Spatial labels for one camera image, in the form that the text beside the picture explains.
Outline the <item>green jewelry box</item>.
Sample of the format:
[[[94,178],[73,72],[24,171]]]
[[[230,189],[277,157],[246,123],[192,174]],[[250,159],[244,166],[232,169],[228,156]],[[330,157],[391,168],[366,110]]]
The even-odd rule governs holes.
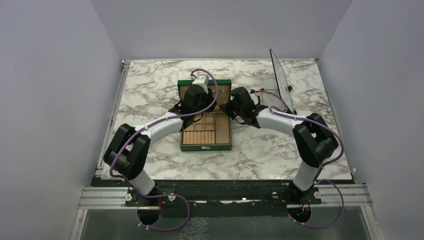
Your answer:
[[[232,81],[218,79],[218,99],[213,112],[195,116],[194,122],[180,133],[180,150],[182,152],[231,151],[231,119],[222,112],[220,105],[230,99]]]

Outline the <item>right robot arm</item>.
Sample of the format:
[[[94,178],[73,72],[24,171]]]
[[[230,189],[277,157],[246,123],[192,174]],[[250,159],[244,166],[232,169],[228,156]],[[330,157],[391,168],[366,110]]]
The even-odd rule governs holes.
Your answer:
[[[289,199],[300,204],[309,196],[322,168],[337,148],[344,148],[340,136],[329,128],[318,113],[308,116],[278,110],[275,106],[255,103],[244,87],[230,92],[229,100],[220,109],[232,120],[257,129],[270,129],[293,137],[301,158],[299,169],[289,184]]]

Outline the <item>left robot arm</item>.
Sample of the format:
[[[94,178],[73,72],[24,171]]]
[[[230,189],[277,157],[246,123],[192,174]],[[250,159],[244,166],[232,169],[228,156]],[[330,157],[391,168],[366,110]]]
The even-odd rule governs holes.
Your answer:
[[[103,155],[103,161],[117,177],[128,181],[138,190],[138,199],[144,205],[157,200],[155,182],[145,171],[149,148],[161,139],[182,132],[203,112],[212,112],[216,106],[213,91],[199,84],[191,84],[184,96],[164,116],[133,127],[122,124],[114,134]]]

